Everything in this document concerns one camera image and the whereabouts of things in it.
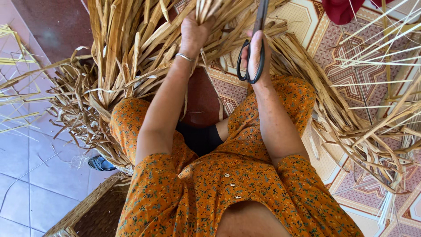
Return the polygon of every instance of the hand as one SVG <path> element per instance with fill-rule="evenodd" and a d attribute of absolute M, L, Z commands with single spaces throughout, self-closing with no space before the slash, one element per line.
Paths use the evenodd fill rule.
<path fill-rule="evenodd" d="M 209 18 L 202 25 L 197 25 L 195 12 L 191 12 L 184 18 L 181 24 L 181 47 L 180 53 L 191 59 L 195 59 L 200 49 L 208 39 L 211 28 L 215 23 L 215 17 Z"/>
<path fill-rule="evenodd" d="M 251 36 L 253 31 L 249 30 L 247 31 L 247 35 Z M 272 82 L 270 80 L 270 55 L 272 51 L 269 48 L 269 45 L 267 44 L 266 37 L 263 33 L 263 31 L 259 30 L 257 31 L 253 37 L 251 38 L 251 42 L 248 46 L 244 47 L 241 52 L 241 65 L 243 67 L 248 67 L 248 74 L 250 75 L 250 80 L 254 80 L 256 77 L 257 69 L 259 68 L 260 63 L 260 50 L 262 47 L 262 39 L 264 43 L 264 52 L 265 52 L 265 61 L 264 61 L 264 67 L 263 72 L 259 78 L 259 80 L 253 84 L 254 86 L 271 86 Z M 248 47 L 251 47 L 250 49 L 250 59 L 249 64 L 247 65 L 247 56 L 248 56 Z"/>

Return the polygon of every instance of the black scissor handle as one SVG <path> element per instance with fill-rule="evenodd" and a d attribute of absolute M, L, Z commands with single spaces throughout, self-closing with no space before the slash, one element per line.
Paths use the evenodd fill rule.
<path fill-rule="evenodd" d="M 248 47 L 247 67 L 245 69 L 244 77 L 241 76 L 241 70 L 240 70 L 242 49 L 249 44 L 250 44 L 249 41 L 245 40 L 244 44 L 241 47 L 241 51 L 240 51 L 240 54 L 238 55 L 238 60 L 237 60 L 237 76 L 238 76 L 238 79 L 240 79 L 240 81 L 247 81 L 250 84 L 254 84 L 259 80 L 260 76 L 262 75 L 262 71 L 263 71 L 263 67 L 264 67 L 264 58 L 265 58 L 264 43 L 263 43 L 263 39 L 262 39 L 262 47 L 261 47 L 261 50 L 260 50 L 259 68 L 257 69 L 256 77 L 254 78 L 254 80 L 250 80 L 250 75 L 248 74 L 248 61 L 250 59 L 250 46 Z"/>

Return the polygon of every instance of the orange floral dress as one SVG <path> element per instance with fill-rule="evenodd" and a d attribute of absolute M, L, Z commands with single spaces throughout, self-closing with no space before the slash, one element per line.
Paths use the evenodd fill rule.
<path fill-rule="evenodd" d="M 293 77 L 272 82 L 302 135 L 314 89 Z M 112 112 L 112 134 L 132 161 L 148 106 L 127 98 Z M 229 117 L 228 131 L 228 139 L 202 157 L 175 131 L 172 154 L 152 154 L 137 164 L 116 236 L 215 236 L 227 207 L 243 200 L 264 204 L 294 237 L 362 236 L 304 157 L 288 156 L 273 166 L 251 89 Z"/>

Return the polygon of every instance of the silver bracelet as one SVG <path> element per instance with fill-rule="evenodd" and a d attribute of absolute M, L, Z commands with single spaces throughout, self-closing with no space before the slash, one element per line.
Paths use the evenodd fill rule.
<path fill-rule="evenodd" d="M 187 57 L 186 55 L 182 54 L 182 53 L 177 53 L 176 56 L 180 56 L 182 58 L 184 58 L 185 60 L 189 61 L 189 62 L 195 62 L 195 59 L 191 59 L 189 57 Z"/>

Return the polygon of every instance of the woven basket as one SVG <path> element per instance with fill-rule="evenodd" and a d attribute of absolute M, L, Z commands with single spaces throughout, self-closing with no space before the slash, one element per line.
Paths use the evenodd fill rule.
<path fill-rule="evenodd" d="M 45 237 L 114 237 L 129 185 L 114 174 L 53 226 Z"/>

